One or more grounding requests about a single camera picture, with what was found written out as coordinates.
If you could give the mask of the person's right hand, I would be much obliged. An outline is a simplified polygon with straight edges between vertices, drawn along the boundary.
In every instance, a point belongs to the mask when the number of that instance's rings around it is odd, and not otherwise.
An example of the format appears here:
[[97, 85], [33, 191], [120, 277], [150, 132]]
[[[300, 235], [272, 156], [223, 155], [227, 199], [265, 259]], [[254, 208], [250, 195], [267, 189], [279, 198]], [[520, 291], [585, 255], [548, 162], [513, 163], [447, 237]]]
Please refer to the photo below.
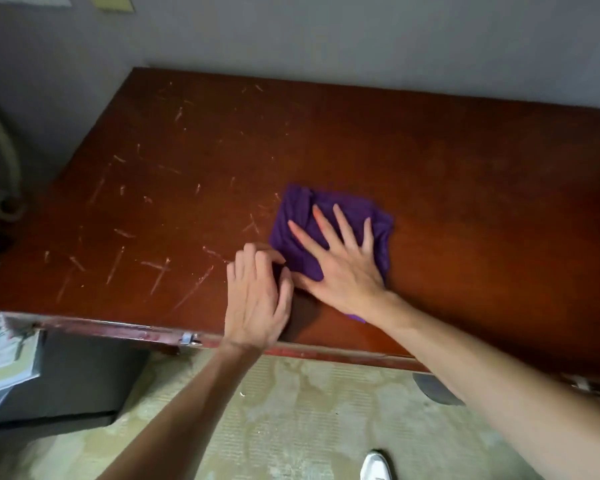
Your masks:
[[294, 238], [309, 252], [320, 265], [326, 291], [322, 296], [314, 296], [324, 304], [345, 315], [355, 315], [378, 328], [381, 327], [378, 313], [388, 292], [376, 266], [375, 257], [362, 252], [362, 242], [358, 244], [352, 227], [339, 205], [333, 212], [344, 244], [343, 252], [330, 252], [311, 238], [293, 220], [288, 227]]

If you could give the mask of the person's left hand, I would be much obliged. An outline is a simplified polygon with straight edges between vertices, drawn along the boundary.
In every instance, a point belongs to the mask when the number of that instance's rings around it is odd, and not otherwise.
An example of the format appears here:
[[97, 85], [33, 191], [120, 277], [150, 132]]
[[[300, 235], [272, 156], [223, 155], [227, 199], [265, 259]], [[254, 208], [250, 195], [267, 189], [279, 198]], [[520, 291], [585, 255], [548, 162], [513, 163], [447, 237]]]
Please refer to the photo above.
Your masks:
[[258, 351], [277, 343], [288, 322], [275, 322], [279, 279], [286, 260], [270, 246], [250, 242], [227, 265], [228, 302], [223, 344]]

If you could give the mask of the purple cloth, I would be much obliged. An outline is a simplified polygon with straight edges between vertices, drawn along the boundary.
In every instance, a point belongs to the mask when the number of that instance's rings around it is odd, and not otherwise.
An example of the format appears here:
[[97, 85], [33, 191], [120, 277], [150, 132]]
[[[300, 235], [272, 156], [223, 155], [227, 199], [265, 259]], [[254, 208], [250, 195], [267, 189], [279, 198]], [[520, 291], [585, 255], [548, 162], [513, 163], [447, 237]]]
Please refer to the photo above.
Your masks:
[[[321, 281], [322, 271], [320, 265], [294, 238], [287, 222], [288, 220], [293, 220], [312, 239], [327, 249], [328, 244], [313, 217], [312, 206], [317, 205], [321, 209], [327, 220], [334, 227], [337, 235], [341, 237], [340, 229], [333, 212], [335, 204], [339, 205], [342, 209], [352, 227], [358, 244], [361, 244], [363, 240], [364, 222], [366, 218], [371, 218], [375, 237], [374, 257], [385, 285], [390, 267], [388, 245], [393, 230], [393, 218], [380, 210], [373, 202], [364, 198], [348, 196], [342, 193], [313, 191], [297, 185], [289, 187], [282, 199], [274, 222], [270, 238], [273, 249], [282, 254], [286, 260], [286, 266], [291, 272], [299, 272], [312, 280]], [[383, 313], [377, 314], [381, 323], [379, 329], [383, 331], [387, 331], [387, 326], [392, 324], [393, 308], [397, 300], [394, 294], [389, 291], [387, 292], [388, 297], [385, 298], [381, 308]]]

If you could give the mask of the person's right forearm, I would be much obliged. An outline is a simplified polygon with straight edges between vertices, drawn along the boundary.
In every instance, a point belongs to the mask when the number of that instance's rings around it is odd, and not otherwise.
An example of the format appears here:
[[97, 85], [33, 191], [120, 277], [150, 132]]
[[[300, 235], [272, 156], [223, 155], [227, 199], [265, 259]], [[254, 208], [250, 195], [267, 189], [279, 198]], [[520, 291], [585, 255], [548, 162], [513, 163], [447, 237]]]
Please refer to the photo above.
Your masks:
[[600, 402], [387, 290], [356, 315], [480, 414], [544, 480], [600, 480]]

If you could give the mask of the person's left forearm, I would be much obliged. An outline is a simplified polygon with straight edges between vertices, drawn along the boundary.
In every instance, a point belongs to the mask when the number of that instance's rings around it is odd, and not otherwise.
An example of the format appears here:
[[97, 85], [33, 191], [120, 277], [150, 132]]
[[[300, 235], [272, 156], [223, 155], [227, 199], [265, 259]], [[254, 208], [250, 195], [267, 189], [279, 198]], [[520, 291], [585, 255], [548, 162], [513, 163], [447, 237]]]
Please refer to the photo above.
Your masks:
[[224, 338], [203, 368], [146, 425], [97, 480], [186, 480], [266, 342]]

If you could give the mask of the white shoe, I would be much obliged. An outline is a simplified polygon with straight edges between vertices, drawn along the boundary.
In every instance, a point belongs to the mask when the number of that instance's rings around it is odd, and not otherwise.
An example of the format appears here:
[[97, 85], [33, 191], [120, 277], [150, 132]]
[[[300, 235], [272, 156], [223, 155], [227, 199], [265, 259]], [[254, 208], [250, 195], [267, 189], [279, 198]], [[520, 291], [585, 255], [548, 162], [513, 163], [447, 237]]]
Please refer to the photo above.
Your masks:
[[388, 460], [378, 450], [367, 453], [360, 468], [360, 480], [393, 480]]

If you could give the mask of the dark grey cabinet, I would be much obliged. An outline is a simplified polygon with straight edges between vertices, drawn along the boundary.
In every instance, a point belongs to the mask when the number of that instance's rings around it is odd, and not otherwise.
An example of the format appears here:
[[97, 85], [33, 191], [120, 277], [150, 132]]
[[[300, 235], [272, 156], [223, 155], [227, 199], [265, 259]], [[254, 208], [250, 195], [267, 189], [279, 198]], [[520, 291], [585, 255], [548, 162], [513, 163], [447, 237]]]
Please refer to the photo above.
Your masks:
[[39, 377], [14, 387], [0, 405], [0, 440], [28, 442], [112, 424], [149, 357], [129, 340], [47, 332]]

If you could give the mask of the metal table fitting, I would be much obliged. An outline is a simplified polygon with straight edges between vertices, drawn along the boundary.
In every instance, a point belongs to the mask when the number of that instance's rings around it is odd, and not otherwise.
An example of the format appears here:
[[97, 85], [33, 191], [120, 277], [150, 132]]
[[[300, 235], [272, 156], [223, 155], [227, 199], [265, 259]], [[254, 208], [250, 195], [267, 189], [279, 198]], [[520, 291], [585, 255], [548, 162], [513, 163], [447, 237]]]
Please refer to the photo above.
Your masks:
[[600, 378], [588, 378], [576, 374], [561, 374], [560, 379], [583, 393], [600, 397]]

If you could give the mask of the stack of papers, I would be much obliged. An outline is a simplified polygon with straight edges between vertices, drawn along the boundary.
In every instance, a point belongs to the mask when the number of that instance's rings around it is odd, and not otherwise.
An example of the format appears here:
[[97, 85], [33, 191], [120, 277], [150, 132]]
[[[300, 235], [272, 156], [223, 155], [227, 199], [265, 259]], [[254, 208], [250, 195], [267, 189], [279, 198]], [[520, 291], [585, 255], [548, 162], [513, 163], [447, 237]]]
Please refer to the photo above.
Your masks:
[[40, 330], [12, 328], [0, 313], [0, 392], [40, 376], [42, 348]]

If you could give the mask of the white pipe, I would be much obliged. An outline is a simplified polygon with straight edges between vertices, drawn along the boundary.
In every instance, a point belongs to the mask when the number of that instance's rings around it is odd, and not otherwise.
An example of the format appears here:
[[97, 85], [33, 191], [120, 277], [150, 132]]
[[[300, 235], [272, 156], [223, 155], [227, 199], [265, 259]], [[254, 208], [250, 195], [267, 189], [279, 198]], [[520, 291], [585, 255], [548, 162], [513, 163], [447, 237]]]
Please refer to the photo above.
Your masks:
[[27, 204], [23, 194], [22, 166], [19, 154], [1, 119], [0, 156], [7, 174], [7, 186], [0, 189], [0, 221], [14, 224], [23, 217]]

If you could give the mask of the yellow paper note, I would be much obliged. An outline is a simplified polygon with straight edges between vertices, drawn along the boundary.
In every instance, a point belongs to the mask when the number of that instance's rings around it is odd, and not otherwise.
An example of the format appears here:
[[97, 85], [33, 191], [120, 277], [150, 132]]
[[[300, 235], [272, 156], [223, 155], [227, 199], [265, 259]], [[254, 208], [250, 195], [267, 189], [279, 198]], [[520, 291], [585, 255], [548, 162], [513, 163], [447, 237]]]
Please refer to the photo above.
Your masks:
[[89, 0], [92, 5], [104, 13], [133, 14], [135, 8], [132, 0]]

